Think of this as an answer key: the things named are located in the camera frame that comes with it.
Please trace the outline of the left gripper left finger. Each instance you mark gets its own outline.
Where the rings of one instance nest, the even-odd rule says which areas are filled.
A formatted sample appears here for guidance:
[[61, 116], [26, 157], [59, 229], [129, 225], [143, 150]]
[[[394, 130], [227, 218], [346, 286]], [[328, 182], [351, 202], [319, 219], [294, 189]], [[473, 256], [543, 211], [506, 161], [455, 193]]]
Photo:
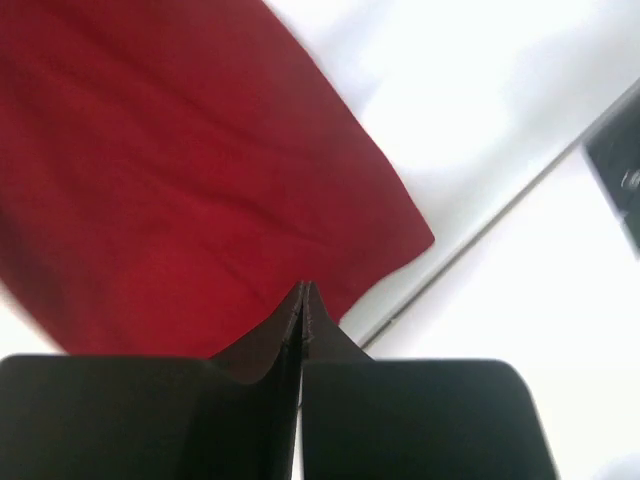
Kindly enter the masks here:
[[287, 479], [304, 288], [209, 359], [14, 355], [1, 363], [5, 479]]

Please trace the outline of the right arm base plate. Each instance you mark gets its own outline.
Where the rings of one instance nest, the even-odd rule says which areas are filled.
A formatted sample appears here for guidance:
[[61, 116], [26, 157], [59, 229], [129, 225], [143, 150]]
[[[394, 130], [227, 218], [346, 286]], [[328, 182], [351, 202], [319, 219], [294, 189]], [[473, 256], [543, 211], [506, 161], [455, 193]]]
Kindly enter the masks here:
[[591, 128], [584, 149], [616, 224], [639, 257], [639, 96], [613, 106]]

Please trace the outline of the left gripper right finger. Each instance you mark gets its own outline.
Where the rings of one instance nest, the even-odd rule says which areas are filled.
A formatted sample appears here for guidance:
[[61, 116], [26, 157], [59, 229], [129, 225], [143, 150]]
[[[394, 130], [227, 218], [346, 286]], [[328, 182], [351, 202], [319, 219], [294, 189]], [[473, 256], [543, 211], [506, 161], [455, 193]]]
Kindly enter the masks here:
[[304, 299], [307, 479], [554, 479], [530, 391], [486, 359], [374, 360]]

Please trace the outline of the dark red t-shirt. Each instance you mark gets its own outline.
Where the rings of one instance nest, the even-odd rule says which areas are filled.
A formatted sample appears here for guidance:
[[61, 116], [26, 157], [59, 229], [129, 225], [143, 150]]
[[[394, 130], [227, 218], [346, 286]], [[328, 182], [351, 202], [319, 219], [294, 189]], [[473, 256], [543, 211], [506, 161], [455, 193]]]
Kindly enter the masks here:
[[339, 320], [433, 242], [264, 3], [2, 3], [1, 278], [65, 351], [209, 357], [304, 280]]

